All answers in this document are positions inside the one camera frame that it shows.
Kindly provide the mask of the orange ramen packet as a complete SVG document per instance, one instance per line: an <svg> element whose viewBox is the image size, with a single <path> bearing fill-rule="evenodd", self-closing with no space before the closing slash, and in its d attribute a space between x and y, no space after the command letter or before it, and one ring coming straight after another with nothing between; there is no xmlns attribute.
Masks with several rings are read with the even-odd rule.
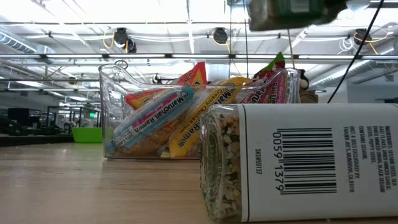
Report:
<svg viewBox="0 0 398 224"><path fill-rule="evenodd" d="M204 85L207 83L205 64L203 62L197 63L191 70L177 79L173 80L172 83L177 85L176 88L153 88L149 90L135 91L125 95L125 102L135 111L143 107L150 100L153 100L162 90L174 90L182 88L184 86Z"/></svg>

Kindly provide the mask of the blue ramen packet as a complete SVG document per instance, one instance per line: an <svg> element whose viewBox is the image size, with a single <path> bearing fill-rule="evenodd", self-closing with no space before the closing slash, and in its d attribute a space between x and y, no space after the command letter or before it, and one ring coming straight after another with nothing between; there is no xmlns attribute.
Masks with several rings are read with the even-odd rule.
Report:
<svg viewBox="0 0 398 224"><path fill-rule="evenodd" d="M192 106L195 90L184 86L162 90L137 111L126 116L106 141L106 157L155 157Z"/></svg>

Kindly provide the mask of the green red snack packet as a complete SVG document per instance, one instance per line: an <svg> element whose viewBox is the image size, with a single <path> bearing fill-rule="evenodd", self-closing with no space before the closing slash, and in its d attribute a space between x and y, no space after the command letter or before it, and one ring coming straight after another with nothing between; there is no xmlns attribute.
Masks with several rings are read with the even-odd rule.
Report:
<svg viewBox="0 0 398 224"><path fill-rule="evenodd" d="M262 94L259 103L284 103L286 96L287 81L283 73L285 69L285 58L282 52L259 72L259 78L266 83L266 92Z"/></svg>

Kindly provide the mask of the clear three-compartment plastic bin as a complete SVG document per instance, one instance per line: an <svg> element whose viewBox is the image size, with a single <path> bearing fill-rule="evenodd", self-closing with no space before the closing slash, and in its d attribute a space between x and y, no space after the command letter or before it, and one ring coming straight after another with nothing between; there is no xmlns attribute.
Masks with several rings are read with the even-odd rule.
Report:
<svg viewBox="0 0 398 224"><path fill-rule="evenodd" d="M286 96L284 103L298 103L300 101L300 71L294 68L285 68L283 73L287 78ZM103 65L99 68L100 93L101 93L101 116L103 125L103 145L111 139L114 129L126 116L132 114L134 110L125 102L125 95L135 91L149 90L153 88L176 88L172 81L169 84L149 84L137 81L125 69L118 65ZM129 159L196 159L199 156L200 143L198 145L198 155L196 157L120 157Z"/></svg>

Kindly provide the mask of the green plastic bowl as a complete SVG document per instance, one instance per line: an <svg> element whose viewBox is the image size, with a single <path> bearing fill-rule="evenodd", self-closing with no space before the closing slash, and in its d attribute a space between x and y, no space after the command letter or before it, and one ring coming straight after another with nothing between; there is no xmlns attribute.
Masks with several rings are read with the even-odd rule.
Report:
<svg viewBox="0 0 398 224"><path fill-rule="evenodd" d="M101 143L102 128L72 128L72 136L77 143Z"/></svg>

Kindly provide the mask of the white-label spice jar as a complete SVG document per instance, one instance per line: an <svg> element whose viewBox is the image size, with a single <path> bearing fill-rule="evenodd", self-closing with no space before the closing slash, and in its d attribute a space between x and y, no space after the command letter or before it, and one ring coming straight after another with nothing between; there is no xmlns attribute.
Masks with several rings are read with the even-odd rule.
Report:
<svg viewBox="0 0 398 224"><path fill-rule="evenodd" d="M398 217L398 104L215 105L200 131L213 220Z"/></svg>

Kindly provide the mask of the person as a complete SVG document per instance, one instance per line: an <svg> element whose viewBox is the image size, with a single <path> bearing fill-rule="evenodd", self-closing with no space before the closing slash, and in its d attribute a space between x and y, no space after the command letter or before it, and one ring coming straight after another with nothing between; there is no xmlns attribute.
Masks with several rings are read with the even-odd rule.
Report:
<svg viewBox="0 0 398 224"><path fill-rule="evenodd" d="M305 70L300 69L300 102L304 104L318 103L318 95L314 90L309 90L309 80L305 76Z"/></svg>

